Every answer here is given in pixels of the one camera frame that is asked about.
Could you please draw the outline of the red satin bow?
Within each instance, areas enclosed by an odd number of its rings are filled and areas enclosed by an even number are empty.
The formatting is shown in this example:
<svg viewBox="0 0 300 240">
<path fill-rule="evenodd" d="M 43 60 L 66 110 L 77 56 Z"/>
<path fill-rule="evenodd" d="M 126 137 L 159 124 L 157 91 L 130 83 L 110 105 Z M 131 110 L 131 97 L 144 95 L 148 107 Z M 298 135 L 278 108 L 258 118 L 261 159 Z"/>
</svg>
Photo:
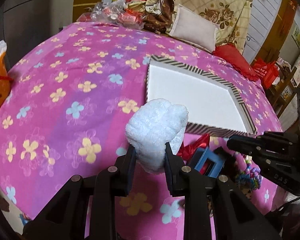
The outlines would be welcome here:
<svg viewBox="0 0 300 240">
<path fill-rule="evenodd" d="M 196 150 L 199 148 L 206 149 L 209 147 L 210 143 L 210 135 L 204 134 L 200 138 L 198 138 L 195 142 L 184 146 L 184 143 L 182 142 L 181 147 L 179 148 L 179 151 L 177 153 L 177 156 L 181 157 L 183 161 L 190 161 L 193 155 L 195 154 Z"/>
</svg>

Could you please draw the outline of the blue plastic hair claw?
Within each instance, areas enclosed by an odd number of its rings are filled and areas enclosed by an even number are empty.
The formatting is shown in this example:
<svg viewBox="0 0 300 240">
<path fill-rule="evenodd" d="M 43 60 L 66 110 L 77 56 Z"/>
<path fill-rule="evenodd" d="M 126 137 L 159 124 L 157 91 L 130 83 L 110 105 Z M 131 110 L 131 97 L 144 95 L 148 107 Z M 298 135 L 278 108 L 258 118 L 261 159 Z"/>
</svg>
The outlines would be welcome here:
<svg viewBox="0 0 300 240">
<path fill-rule="evenodd" d="M 201 175 L 217 178 L 225 163 L 225 159 L 207 148 L 196 149 L 187 166 L 198 171 Z"/>
</svg>

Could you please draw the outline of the white fluffy scrunchie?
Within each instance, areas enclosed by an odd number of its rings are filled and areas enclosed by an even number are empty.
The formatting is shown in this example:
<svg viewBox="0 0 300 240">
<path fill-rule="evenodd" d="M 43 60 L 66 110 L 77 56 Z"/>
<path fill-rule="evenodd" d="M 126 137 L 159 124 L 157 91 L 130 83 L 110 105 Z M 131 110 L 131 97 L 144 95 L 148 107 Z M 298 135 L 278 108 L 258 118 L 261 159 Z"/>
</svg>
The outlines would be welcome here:
<svg viewBox="0 0 300 240">
<path fill-rule="evenodd" d="M 189 112 L 183 105 L 154 99 L 143 105 L 126 124 L 126 138 L 136 150 L 143 169 L 152 174 L 164 171 L 166 143 L 176 155 L 182 145 Z"/>
</svg>

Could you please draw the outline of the wooden chair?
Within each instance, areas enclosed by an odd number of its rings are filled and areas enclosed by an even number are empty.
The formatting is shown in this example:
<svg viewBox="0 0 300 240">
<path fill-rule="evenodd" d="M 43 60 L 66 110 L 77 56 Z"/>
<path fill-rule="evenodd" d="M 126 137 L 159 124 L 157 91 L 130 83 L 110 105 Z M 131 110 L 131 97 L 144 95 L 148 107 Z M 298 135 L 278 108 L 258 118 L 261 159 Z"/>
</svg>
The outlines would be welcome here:
<svg viewBox="0 0 300 240">
<path fill-rule="evenodd" d="M 300 82 L 296 83 L 294 80 L 296 67 L 290 69 L 288 66 L 282 67 L 277 63 L 275 66 L 279 70 L 279 82 L 266 90 L 266 96 L 279 118 L 296 95 L 297 89 L 300 88 Z"/>
</svg>

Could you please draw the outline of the striped shallow box tray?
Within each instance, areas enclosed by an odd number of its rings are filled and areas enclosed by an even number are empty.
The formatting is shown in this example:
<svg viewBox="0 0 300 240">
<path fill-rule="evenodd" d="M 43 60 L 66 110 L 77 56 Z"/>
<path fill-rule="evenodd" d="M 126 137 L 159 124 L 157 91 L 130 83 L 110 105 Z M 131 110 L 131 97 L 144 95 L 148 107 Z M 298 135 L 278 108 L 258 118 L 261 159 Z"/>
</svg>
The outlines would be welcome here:
<svg viewBox="0 0 300 240">
<path fill-rule="evenodd" d="M 198 67 L 152 55 L 146 101 L 166 99 L 189 113 L 185 131 L 213 137 L 254 136 L 256 126 L 237 88 Z"/>
</svg>

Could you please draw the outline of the red gift bag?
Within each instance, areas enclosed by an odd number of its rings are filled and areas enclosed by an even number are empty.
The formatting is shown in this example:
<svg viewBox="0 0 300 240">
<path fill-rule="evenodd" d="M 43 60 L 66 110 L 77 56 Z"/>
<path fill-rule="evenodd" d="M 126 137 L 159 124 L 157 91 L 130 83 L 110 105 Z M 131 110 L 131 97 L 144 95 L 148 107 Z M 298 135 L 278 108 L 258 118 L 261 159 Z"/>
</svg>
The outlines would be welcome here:
<svg viewBox="0 0 300 240">
<path fill-rule="evenodd" d="M 266 63 L 261 58 L 258 58 L 252 65 L 252 68 L 261 80 L 264 89 L 269 89 L 279 76 L 276 61 Z"/>
</svg>

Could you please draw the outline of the pink floral bed sheet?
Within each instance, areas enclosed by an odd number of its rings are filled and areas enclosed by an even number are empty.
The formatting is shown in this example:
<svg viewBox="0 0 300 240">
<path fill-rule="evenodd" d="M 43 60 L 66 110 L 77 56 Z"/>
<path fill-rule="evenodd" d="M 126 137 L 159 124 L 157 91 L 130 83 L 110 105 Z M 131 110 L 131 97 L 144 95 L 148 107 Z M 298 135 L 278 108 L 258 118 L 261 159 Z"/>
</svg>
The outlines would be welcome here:
<svg viewBox="0 0 300 240">
<path fill-rule="evenodd" d="M 10 70 L 0 107 L 0 188 L 29 226 L 72 177 L 89 177 L 128 149 L 125 126 L 145 103 L 152 55 L 231 82 L 258 134 L 281 131 L 260 82 L 223 59 L 173 38 L 78 22 L 48 38 Z"/>
</svg>

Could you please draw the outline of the red cushion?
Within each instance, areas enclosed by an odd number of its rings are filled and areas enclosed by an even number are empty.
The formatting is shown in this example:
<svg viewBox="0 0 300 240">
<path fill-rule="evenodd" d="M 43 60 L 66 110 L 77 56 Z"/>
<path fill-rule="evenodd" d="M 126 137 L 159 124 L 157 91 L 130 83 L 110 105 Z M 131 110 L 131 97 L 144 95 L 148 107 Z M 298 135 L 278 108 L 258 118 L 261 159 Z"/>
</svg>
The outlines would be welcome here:
<svg viewBox="0 0 300 240">
<path fill-rule="evenodd" d="M 251 65 L 233 44 L 217 46 L 212 54 L 231 64 L 234 70 L 239 72 L 246 79 L 254 82 L 259 79 Z"/>
</svg>

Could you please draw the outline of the beige small pillow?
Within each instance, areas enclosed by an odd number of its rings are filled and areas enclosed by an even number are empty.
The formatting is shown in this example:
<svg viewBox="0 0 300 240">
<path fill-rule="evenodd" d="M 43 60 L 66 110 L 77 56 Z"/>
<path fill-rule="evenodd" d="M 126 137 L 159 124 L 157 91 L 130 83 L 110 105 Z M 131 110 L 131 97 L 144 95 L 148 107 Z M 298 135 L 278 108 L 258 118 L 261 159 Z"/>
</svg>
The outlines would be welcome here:
<svg viewBox="0 0 300 240">
<path fill-rule="evenodd" d="M 177 15 L 169 35 L 197 48 L 213 52 L 216 47 L 217 27 L 183 5 L 178 5 Z"/>
</svg>

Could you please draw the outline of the floral cream quilt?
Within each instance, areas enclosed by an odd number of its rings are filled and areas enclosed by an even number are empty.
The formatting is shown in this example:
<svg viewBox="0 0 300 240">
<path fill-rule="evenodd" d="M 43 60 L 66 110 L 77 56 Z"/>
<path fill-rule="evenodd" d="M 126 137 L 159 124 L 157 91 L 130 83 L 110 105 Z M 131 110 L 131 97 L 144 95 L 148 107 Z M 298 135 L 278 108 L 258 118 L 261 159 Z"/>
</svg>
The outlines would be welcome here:
<svg viewBox="0 0 300 240">
<path fill-rule="evenodd" d="M 243 52 L 253 0 L 147 0 L 145 28 L 169 33 L 179 5 L 217 25 L 217 45 L 231 43 Z"/>
</svg>

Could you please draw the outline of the clear plastic bag of items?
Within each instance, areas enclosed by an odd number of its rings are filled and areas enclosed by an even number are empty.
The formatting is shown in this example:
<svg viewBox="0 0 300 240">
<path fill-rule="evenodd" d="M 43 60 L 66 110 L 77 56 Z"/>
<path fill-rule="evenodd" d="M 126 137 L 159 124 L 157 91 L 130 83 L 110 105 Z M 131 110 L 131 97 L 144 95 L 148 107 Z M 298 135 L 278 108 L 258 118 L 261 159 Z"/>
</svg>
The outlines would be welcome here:
<svg viewBox="0 0 300 240">
<path fill-rule="evenodd" d="M 143 15 L 140 12 L 129 10 L 123 0 L 109 4 L 97 2 L 93 9 L 84 12 L 76 21 L 106 23 L 136 30 L 142 30 L 145 24 Z"/>
</svg>

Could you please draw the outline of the santa plush toy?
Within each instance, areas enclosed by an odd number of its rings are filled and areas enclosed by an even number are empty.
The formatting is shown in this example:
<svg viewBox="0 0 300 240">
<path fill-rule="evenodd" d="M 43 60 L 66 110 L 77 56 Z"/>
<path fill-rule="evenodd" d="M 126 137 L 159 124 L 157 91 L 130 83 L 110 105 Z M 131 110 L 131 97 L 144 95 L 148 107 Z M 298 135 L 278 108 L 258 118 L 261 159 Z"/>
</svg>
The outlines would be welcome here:
<svg viewBox="0 0 300 240">
<path fill-rule="evenodd" d="M 146 2 L 147 0 L 125 0 L 125 9 L 136 12 L 144 12 Z"/>
</svg>

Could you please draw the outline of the grey refrigerator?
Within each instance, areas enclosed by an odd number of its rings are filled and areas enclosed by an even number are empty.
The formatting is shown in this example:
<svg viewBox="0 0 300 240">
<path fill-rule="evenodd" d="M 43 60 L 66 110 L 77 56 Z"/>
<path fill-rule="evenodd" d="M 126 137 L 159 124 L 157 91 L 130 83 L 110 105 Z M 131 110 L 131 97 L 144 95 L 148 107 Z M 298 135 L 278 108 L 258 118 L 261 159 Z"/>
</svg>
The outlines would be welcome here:
<svg viewBox="0 0 300 240">
<path fill-rule="evenodd" d="M 50 0 L 0 0 L 0 41 L 7 43 L 7 70 L 48 37 Z"/>
</svg>

